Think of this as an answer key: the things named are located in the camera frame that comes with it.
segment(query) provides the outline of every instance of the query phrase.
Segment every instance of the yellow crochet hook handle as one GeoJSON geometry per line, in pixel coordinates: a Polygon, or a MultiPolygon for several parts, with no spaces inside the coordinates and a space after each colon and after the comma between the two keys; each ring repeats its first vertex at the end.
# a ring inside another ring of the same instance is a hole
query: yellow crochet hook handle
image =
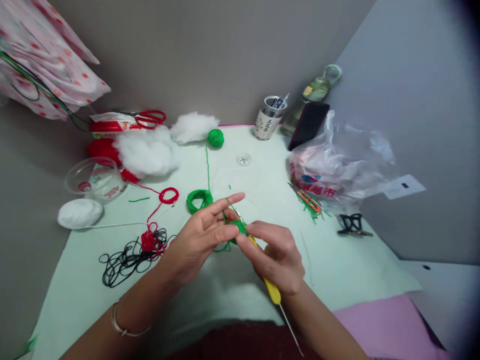
{"type": "MultiPolygon", "coordinates": [[[[255,244],[255,246],[258,246],[257,242],[252,236],[249,236],[248,238],[251,240],[252,243],[255,244]]],[[[268,290],[268,294],[270,295],[270,299],[272,303],[274,303],[275,305],[279,305],[280,302],[282,301],[282,296],[280,295],[279,288],[276,285],[272,284],[265,277],[263,278],[263,282],[266,285],[266,289],[268,290]]]]}

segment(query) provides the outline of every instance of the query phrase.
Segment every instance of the white card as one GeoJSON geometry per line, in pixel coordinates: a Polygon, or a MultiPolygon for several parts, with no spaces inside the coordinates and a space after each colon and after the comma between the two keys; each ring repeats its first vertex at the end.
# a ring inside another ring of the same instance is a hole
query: white card
{"type": "Polygon", "coordinates": [[[421,183],[417,181],[412,175],[404,175],[390,181],[386,185],[388,190],[383,193],[390,200],[401,198],[407,195],[416,194],[427,190],[421,183]]]}

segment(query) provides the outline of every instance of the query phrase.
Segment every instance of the red yarn ball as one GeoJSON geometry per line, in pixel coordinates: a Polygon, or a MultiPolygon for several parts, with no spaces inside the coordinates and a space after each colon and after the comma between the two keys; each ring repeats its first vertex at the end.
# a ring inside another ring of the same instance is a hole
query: red yarn ball
{"type": "Polygon", "coordinates": [[[136,177],[135,175],[133,175],[127,169],[123,169],[123,171],[120,174],[121,174],[121,178],[123,179],[123,181],[129,181],[129,182],[132,182],[132,183],[136,183],[137,181],[141,180],[138,177],[136,177]]]}
{"type": "Polygon", "coordinates": [[[116,162],[117,166],[121,166],[119,159],[119,151],[114,148],[114,140],[111,138],[95,139],[88,146],[88,154],[93,157],[106,157],[116,162]]]}

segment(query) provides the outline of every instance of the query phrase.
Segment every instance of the pink blanket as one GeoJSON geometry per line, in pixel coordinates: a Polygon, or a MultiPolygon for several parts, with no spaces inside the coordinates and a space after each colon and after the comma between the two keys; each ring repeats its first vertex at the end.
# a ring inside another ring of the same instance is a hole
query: pink blanket
{"type": "Polygon", "coordinates": [[[432,343],[417,308],[405,294],[357,304],[334,314],[371,358],[451,358],[432,343]]]}

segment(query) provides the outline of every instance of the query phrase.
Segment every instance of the black hair clip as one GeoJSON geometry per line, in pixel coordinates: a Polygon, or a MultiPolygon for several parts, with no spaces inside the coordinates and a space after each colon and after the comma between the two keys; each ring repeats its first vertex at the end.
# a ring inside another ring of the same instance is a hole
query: black hair clip
{"type": "Polygon", "coordinates": [[[338,234],[373,236],[371,232],[362,229],[362,214],[355,213],[351,216],[340,214],[343,220],[343,230],[337,231],[338,234]]]}

